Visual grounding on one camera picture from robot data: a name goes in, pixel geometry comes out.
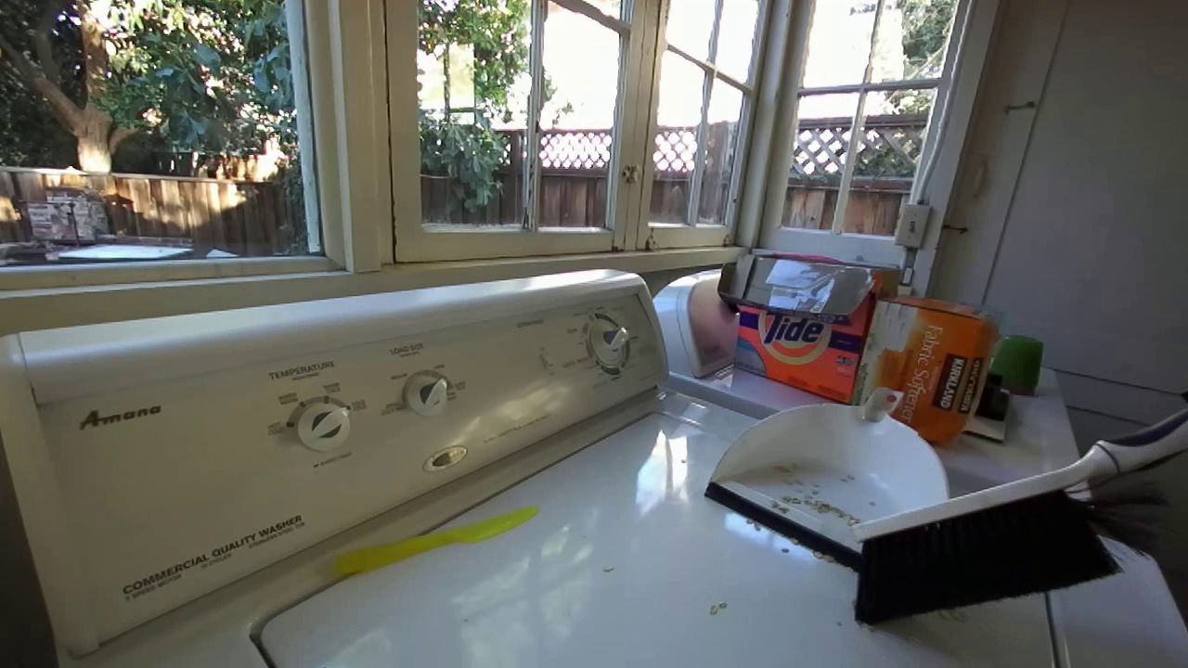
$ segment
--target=brush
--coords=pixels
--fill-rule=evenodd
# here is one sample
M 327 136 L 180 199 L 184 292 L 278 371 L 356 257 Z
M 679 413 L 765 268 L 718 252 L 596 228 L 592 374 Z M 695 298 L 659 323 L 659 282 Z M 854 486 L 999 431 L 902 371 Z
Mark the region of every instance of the brush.
M 1118 570 L 1091 532 L 1091 512 L 1068 491 L 1164 465 L 1183 450 L 1188 413 L 1177 413 L 1139 435 L 1097 442 L 1068 466 L 863 525 L 854 615 L 880 625 Z

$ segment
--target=window sill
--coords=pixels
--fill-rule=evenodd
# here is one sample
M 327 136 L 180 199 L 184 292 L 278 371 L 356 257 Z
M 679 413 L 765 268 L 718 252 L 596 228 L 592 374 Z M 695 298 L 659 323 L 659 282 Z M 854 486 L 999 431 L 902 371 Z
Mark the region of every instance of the window sill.
M 327 268 L 327 261 L 289 261 L 271 265 L 259 275 L 235 268 L 77 268 L 67 275 L 41 275 L 37 287 L 19 287 L 15 275 L 0 275 L 0 334 L 10 332 L 45 332 L 45 325 L 77 325 L 107 319 L 145 319 L 145 317 L 184 317 L 184 313 L 217 313 L 217 308 L 250 308 L 278 302 L 320 302 L 349 292 L 384 292 L 414 287 L 448 287 L 448 282 L 488 282 L 488 280 L 525 280 L 584 268 L 615 268 L 639 271 L 651 282 L 669 275 L 723 268 L 738 247 L 688 247 L 688 252 L 599 252 L 599 257 L 539 257 L 539 261 L 461 261 L 461 265 L 403 265 L 373 275 L 346 275 Z

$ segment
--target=washing machine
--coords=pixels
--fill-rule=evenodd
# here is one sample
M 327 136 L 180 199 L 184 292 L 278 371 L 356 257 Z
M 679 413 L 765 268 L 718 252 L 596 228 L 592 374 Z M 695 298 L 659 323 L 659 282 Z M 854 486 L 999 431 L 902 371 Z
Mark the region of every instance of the washing machine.
M 623 271 L 3 338 L 8 491 L 57 662 L 1068 656 L 1045 593 L 854 625 L 851 568 L 702 499 L 768 408 L 666 367 Z

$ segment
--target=box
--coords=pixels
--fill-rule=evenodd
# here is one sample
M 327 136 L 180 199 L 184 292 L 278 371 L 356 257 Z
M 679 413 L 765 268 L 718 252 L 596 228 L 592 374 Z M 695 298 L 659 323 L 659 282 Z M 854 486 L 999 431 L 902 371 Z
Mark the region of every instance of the box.
M 997 325 L 938 302 L 880 302 L 863 354 L 863 391 L 902 391 L 895 419 L 933 445 L 953 445 L 978 413 Z
M 839 319 L 768 313 L 758 304 L 738 304 L 738 367 L 763 371 L 771 382 L 827 397 L 859 397 L 859 367 L 864 348 L 864 332 L 877 313 L 877 292 L 870 292 L 859 313 Z

